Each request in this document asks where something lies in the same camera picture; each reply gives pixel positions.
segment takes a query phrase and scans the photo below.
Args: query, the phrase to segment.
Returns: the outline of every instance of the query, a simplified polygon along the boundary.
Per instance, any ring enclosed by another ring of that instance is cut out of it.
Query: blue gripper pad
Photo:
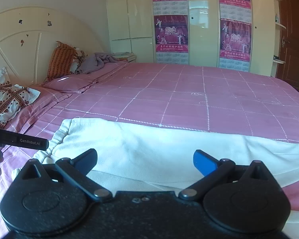
[[[211,172],[215,171],[219,163],[217,159],[201,150],[195,151],[193,162],[196,169],[204,176],[207,176]]]

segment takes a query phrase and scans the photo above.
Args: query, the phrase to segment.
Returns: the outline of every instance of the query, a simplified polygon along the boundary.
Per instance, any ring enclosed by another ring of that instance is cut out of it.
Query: gray towel
[[[96,52],[88,56],[79,66],[79,68],[77,68],[75,73],[91,73],[103,68],[105,63],[115,62],[118,62],[118,60],[115,57],[106,53]]]

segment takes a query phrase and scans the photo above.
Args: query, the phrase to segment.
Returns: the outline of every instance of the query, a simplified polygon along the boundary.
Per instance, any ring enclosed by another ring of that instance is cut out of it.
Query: pink pillow
[[[4,130],[24,134],[44,113],[60,101],[71,96],[71,94],[57,92],[39,85],[31,85],[30,87],[40,92],[39,97],[31,105],[17,113],[12,120],[8,121],[3,128]]]
[[[56,78],[51,82],[43,84],[42,87],[65,93],[83,93],[91,85],[104,80],[106,77],[124,68],[127,64],[126,62],[107,63],[98,71]]]

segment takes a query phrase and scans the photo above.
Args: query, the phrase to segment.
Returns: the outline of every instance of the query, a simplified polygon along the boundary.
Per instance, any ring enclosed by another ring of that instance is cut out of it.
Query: door handle
[[[290,43],[290,41],[287,41],[286,38],[285,38],[285,36],[283,36],[283,38],[282,38],[282,44],[281,44],[281,46],[282,46],[283,48],[285,47],[286,42],[287,42],[287,43]]]

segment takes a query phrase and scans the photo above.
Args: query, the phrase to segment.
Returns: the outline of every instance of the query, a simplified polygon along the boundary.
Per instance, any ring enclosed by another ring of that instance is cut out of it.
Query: pink bedsheet
[[[82,94],[71,94],[26,132],[51,139],[64,119],[103,118],[161,128],[260,136],[299,143],[299,93],[272,77],[220,68],[131,63]],[[0,200],[11,170],[34,150],[10,147]],[[284,188],[299,211],[299,182]],[[0,236],[6,231],[0,218]]]

